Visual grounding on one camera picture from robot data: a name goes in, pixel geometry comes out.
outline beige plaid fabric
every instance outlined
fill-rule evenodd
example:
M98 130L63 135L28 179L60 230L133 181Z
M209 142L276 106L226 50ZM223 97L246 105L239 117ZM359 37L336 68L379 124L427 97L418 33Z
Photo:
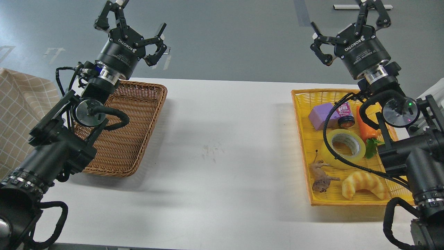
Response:
M59 99L51 81L0 68L0 178L32 151L29 131Z

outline small jar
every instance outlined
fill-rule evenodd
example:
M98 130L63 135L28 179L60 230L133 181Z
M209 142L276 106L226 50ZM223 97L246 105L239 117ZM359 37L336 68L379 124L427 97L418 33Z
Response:
M352 109L350 108L350 104L348 102L339 106L339 108L337 108L337 112L340 116L337 123L341 128L346 129L355 125L355 117L353 116Z

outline floor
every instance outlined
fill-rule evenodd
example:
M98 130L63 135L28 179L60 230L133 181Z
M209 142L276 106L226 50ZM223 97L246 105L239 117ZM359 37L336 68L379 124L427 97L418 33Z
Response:
M94 61L107 35L92 24L104 1L1 1L0 67L54 80L55 68ZM334 36L357 11L335 11L353 0L131 0L128 25L145 38L167 23L170 48L157 66L140 63L133 77L356 84L339 60L325 67L310 51L315 21ZM386 0L392 26L377 35L403 70L404 92L415 98L443 76L444 1ZM113 27L114 19L110 15ZM374 25L370 11L368 23ZM332 48L323 46L327 52ZM64 86L69 75L61 75ZM117 250L53 245L50 250Z

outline toy carrot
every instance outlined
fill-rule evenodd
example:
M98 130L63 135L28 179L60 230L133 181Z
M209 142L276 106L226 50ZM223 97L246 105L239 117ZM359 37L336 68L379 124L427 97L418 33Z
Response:
M359 114L359 108L360 106L356 107L356 120L359 125L361 139L367 143L367 146L365 148L365 157L367 159L370 159L376 154L376 146L378 145L378 143L382 142L376 139L378 137L378 132L374 128L364 123Z

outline robotiq logo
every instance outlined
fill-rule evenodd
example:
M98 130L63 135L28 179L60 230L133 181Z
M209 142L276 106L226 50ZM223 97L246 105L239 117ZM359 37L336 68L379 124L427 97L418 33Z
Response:
M349 51L351 50L353 47L355 47L356 45L358 45L360 42L365 41L364 36L361 36L361 38L359 40L357 40L356 42L352 43L350 46L346 47L344 50L345 51Z
M136 53L137 49L131 47L130 45L126 44L122 39L119 39L119 43L121 43L123 46L127 47L129 50L131 50L133 53Z

